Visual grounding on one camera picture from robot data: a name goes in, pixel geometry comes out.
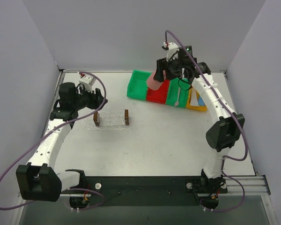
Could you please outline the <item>pink cup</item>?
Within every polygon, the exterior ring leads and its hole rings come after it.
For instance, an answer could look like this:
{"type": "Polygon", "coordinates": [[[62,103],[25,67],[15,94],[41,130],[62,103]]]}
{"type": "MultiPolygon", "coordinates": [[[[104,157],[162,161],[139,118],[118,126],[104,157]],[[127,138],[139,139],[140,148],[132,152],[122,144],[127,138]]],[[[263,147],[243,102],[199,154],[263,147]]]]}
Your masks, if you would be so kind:
{"type": "Polygon", "coordinates": [[[156,72],[153,71],[151,75],[148,77],[148,79],[146,80],[147,87],[151,90],[158,90],[163,84],[163,82],[159,82],[154,79],[155,73],[156,72]]]}

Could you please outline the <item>clear rack with brown ends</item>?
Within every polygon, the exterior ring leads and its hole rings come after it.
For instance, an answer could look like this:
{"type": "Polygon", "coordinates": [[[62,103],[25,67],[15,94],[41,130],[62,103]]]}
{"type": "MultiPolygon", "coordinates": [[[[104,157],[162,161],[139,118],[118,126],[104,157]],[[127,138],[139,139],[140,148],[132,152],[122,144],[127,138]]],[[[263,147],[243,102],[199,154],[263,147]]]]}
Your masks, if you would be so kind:
{"type": "Polygon", "coordinates": [[[93,122],[98,128],[125,128],[130,125],[129,111],[122,110],[100,110],[94,113],[93,122]]]}

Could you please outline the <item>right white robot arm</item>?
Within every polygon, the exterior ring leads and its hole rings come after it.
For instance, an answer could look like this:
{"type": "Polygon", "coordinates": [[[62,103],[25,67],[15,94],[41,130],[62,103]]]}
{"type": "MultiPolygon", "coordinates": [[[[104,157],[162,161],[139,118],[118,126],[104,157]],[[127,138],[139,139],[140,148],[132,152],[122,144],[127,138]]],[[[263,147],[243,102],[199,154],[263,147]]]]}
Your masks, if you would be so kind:
{"type": "Polygon", "coordinates": [[[164,43],[162,48],[167,51],[167,55],[156,61],[153,80],[163,83],[165,80],[185,78],[202,98],[211,115],[213,125],[206,132],[206,140],[212,150],[202,169],[201,176],[208,180],[219,180],[222,178],[223,157],[239,140],[240,129],[244,125],[244,116],[236,114],[227,104],[207,64],[190,59],[192,55],[190,45],[184,50],[171,42],[164,43]]]}

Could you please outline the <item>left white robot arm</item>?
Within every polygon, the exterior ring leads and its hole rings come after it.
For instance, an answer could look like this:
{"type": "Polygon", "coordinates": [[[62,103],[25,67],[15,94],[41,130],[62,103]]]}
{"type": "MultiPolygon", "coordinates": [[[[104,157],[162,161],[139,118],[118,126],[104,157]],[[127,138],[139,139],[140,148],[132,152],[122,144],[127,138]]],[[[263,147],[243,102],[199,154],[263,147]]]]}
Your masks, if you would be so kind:
{"type": "Polygon", "coordinates": [[[81,193],[86,189],[85,173],[79,169],[54,170],[58,153],[66,136],[78,120],[78,112],[88,108],[99,111],[107,99],[99,88],[90,84],[65,82],[59,86],[59,98],[50,114],[48,129],[43,140],[27,164],[19,165],[16,177],[24,200],[55,202],[68,189],[81,193]]]}

